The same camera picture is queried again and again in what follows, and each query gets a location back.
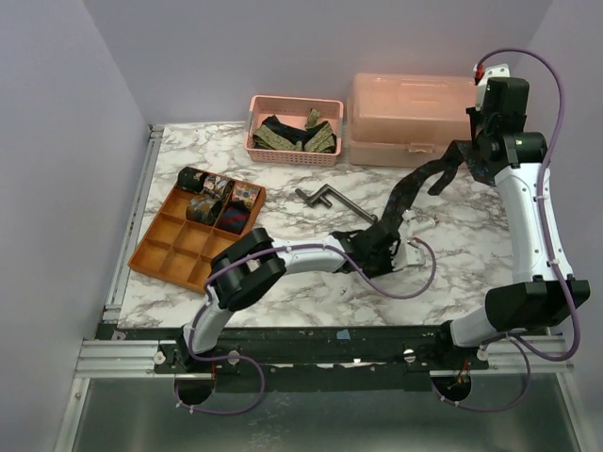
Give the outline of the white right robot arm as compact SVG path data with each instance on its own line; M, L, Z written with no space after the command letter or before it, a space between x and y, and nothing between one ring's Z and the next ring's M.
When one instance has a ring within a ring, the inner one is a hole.
M530 85L510 76L484 76L468 109L471 156L503 201L513 250L513 282L491 289L477 311L454 320L451 336L433 346L446 369L467 358L467 348L500 334L557 326L590 297L578 280L557 231L546 167L546 138L524 129Z

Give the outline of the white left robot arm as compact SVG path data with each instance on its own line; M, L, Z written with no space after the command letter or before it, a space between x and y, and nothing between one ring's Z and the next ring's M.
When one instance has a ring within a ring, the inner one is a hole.
M202 370L232 315L284 276L357 272L372 279L394 270L400 243L399 233L381 223L316 240L274 239L264 228L252 230L212 260L202 305L177 340L177 362L189 372Z

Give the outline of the dark brown blue floral tie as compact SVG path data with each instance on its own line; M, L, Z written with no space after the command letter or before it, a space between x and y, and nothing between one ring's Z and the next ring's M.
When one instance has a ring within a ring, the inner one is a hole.
M429 188L430 196L438 196L455 179L458 169L465 165L469 173L478 183L494 186L494 176L489 173L486 162L473 149L468 140L452 140L443 155L437 159L417 167L396 183L376 223L377 231L387 238L399 239L399 227L403 222L403 214L409 210L421 187L436 174L439 179Z

